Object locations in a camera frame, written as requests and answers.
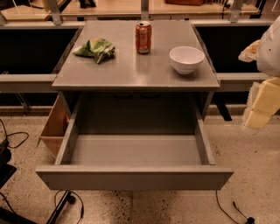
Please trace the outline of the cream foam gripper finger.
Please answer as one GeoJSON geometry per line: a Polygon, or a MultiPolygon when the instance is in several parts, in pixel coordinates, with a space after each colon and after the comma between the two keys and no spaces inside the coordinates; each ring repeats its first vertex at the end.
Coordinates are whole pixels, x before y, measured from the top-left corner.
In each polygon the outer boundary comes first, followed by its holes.
{"type": "Polygon", "coordinates": [[[254,82],[242,118],[244,130],[260,130],[280,109],[280,78],[254,82]]]}

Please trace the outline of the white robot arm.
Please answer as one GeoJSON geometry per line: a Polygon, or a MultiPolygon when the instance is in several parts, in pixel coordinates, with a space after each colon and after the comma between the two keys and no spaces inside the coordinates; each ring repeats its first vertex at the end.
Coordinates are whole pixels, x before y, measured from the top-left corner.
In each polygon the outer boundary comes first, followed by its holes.
{"type": "Polygon", "coordinates": [[[246,47],[238,59],[255,60],[257,69],[268,75],[262,83],[253,83],[242,118],[242,129],[256,133],[280,109],[280,17],[259,40],[246,47]]]}

